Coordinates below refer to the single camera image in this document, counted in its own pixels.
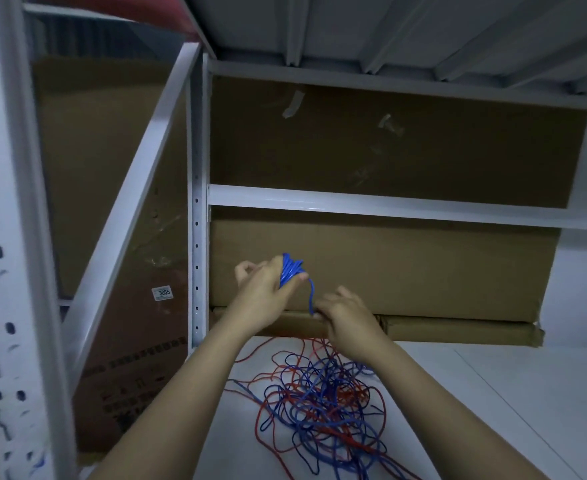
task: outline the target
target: perforated metal post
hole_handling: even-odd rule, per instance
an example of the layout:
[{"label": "perforated metal post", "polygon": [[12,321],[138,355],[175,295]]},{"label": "perforated metal post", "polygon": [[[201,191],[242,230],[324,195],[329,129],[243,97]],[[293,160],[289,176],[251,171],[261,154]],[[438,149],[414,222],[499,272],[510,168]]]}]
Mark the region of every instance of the perforated metal post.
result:
[{"label": "perforated metal post", "polygon": [[211,74],[203,54],[188,82],[189,354],[209,327],[209,100]]},{"label": "perforated metal post", "polygon": [[0,0],[0,479],[76,477],[21,0]]}]

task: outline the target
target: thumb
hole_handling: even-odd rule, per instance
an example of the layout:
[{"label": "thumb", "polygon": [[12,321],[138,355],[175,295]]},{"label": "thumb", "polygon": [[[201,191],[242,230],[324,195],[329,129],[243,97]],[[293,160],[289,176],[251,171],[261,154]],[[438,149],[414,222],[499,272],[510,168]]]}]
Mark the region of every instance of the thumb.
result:
[{"label": "thumb", "polygon": [[280,297],[284,304],[286,304],[289,301],[289,298],[291,298],[295,291],[300,287],[300,285],[308,279],[309,275],[307,273],[296,274],[275,293],[278,297]]}]

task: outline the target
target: tangled wire pile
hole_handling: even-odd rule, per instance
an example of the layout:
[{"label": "tangled wire pile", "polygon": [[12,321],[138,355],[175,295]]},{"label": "tangled wire pile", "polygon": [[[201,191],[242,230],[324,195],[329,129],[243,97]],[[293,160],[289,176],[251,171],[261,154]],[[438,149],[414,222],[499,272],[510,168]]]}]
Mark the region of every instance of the tangled wire pile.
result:
[{"label": "tangled wire pile", "polygon": [[[271,340],[236,362],[248,360]],[[293,480],[281,455],[296,451],[314,475],[320,473],[320,464],[325,463],[333,468],[337,479],[340,472],[350,472],[366,480],[369,469],[380,463],[393,478],[421,480],[390,457],[380,439],[387,418],[384,398],[376,387],[367,386],[358,379],[361,374],[373,375],[372,371],[360,363],[343,362],[331,345],[321,339],[311,340],[307,357],[308,341],[301,342],[300,353],[279,351],[272,355],[275,364],[272,372],[261,372],[249,381],[230,379],[240,390],[225,389],[259,405],[254,428],[256,439],[276,455],[287,476]],[[276,361],[277,356],[280,360],[284,357],[283,363]],[[262,399],[250,389],[260,381],[273,383],[266,387]],[[382,408],[372,404],[375,396]],[[379,431],[371,424],[373,417],[382,418]],[[291,446],[281,448],[275,444],[277,424],[293,432]],[[270,444],[263,438],[264,434],[261,435],[269,430]]]}]

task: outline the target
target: person's right arm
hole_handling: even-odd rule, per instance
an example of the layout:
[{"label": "person's right arm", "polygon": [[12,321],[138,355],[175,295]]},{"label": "person's right arm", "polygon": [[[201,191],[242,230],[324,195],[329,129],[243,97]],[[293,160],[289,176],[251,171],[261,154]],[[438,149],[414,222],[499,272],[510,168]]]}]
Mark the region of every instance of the person's right arm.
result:
[{"label": "person's right arm", "polygon": [[376,373],[443,480],[548,480],[392,342],[360,297],[340,287],[316,306],[332,345]]}]

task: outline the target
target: person's left arm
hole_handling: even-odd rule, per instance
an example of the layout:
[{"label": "person's left arm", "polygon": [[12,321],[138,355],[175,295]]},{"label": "person's left arm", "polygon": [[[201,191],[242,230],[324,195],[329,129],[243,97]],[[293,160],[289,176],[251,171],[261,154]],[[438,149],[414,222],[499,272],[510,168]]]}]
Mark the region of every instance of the person's left arm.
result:
[{"label": "person's left arm", "polygon": [[190,479],[231,367],[245,343],[271,325],[307,279],[279,289],[282,256],[236,267],[240,290],[220,322],[90,476],[90,480]]}]

